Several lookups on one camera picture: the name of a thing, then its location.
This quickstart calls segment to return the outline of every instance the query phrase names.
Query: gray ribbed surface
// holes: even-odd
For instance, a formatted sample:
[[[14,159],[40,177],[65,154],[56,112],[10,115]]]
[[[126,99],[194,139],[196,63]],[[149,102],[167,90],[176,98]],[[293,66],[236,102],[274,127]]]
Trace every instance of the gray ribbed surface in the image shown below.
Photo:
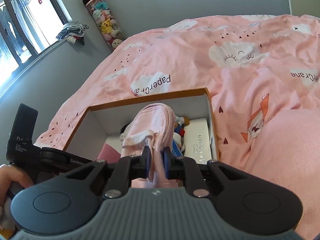
[[[60,236],[32,236],[20,231],[13,240],[301,240],[293,231],[253,236],[224,222],[208,199],[196,199],[185,188],[130,188],[126,196],[103,202],[85,226]]]

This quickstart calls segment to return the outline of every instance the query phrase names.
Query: window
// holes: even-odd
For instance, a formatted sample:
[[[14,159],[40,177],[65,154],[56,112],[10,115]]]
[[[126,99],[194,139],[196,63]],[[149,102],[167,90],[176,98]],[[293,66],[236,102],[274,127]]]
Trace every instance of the window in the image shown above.
[[[0,93],[67,22],[56,0],[0,0]]]

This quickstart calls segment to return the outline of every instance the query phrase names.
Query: finger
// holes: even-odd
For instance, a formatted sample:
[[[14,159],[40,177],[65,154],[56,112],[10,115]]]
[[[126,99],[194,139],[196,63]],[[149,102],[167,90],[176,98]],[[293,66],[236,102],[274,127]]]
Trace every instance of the finger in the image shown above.
[[[24,188],[34,185],[29,175],[15,165],[0,166],[0,206],[3,206],[6,193],[12,181],[18,182]]]

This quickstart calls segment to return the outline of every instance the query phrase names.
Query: pink blanket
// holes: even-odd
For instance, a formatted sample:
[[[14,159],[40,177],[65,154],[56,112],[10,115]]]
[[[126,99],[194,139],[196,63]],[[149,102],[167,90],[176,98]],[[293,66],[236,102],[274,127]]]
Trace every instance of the pink blanket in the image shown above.
[[[295,192],[304,205],[297,231],[312,239],[320,231],[320,140],[310,134],[320,122],[319,45],[320,19],[307,15],[204,17],[137,34],[61,106],[37,144],[63,149],[89,106],[207,87],[221,161]]]

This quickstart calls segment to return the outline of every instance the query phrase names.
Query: black window frame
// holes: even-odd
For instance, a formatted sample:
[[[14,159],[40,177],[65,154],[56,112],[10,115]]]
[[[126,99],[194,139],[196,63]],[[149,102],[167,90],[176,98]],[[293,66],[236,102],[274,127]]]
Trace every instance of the black window frame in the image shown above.
[[[54,10],[56,11],[59,19],[61,20],[62,24],[68,23],[68,20],[67,20],[65,14],[63,13],[60,5],[58,4],[57,0],[50,0],[50,2],[52,4]],[[5,91],[7,89],[7,87],[12,83],[12,81],[14,81],[14,79],[21,72],[23,72],[33,61],[35,61],[38,57],[40,57],[47,50],[49,50],[52,46],[54,46],[57,42],[59,42],[59,41],[56,41],[54,44],[50,45],[48,48],[43,50],[41,53],[38,53],[36,51],[36,49],[33,47],[33,45],[31,44],[31,42],[29,41],[29,39],[27,38],[27,36],[25,35],[25,33],[23,32],[23,29],[21,28],[20,23],[18,21],[18,18],[15,15],[15,12],[14,12],[14,9],[13,9],[13,6],[12,6],[10,0],[4,0],[4,3],[9,11],[11,18],[12,18],[13,24],[15,25],[23,42],[25,43],[25,46],[29,50],[31,57],[28,58],[24,63],[22,63],[20,57],[16,53],[12,43],[10,42],[10,40],[7,36],[6,30],[4,29],[2,23],[0,22],[0,34],[2,35],[2,37],[3,37],[6,45],[8,46],[12,56],[14,57],[14,59],[17,61],[18,65],[19,65],[18,68],[16,70],[14,70],[11,73],[11,75],[2,84],[0,84],[0,95],[2,94],[3,91]]]

